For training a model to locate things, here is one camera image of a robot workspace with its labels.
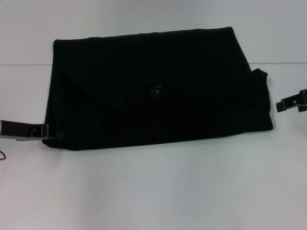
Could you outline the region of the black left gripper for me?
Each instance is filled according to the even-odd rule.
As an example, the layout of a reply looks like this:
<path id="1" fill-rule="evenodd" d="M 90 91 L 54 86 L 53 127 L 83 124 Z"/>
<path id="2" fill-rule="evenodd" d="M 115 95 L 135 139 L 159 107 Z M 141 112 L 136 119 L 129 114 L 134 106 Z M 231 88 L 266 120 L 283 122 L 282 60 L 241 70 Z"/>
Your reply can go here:
<path id="1" fill-rule="evenodd" d="M 0 138 L 25 141 L 31 138 L 48 139 L 56 136 L 57 131 L 48 124 L 31 125 L 5 120 L 0 122 Z"/>

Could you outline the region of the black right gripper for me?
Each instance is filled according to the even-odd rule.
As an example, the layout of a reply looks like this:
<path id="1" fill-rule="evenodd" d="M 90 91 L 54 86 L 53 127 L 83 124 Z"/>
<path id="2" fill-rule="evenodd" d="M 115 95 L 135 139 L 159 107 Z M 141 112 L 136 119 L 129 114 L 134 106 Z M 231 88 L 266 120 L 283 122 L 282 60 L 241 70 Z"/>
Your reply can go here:
<path id="1" fill-rule="evenodd" d="M 283 112 L 287 109 L 294 107 L 306 107 L 307 106 L 307 89 L 301 90 L 299 94 L 281 99 L 276 104 L 277 112 Z"/>

